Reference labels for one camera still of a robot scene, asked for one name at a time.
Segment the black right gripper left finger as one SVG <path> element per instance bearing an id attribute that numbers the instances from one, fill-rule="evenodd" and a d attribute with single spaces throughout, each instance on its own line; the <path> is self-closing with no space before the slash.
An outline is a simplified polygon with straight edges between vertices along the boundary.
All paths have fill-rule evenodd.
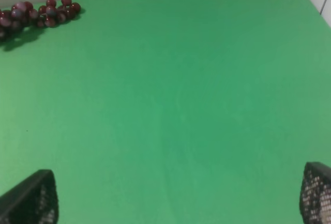
<path id="1" fill-rule="evenodd" d="M 38 170 L 1 195 L 1 223 L 58 223 L 59 203 L 52 170 Z"/>

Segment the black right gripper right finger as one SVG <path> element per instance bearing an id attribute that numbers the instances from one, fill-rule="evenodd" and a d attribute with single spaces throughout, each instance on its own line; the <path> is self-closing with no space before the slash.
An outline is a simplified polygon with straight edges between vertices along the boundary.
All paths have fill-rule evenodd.
<path id="1" fill-rule="evenodd" d="M 330 224 L 330 167 L 321 162 L 305 164 L 299 211 L 306 224 Z"/>

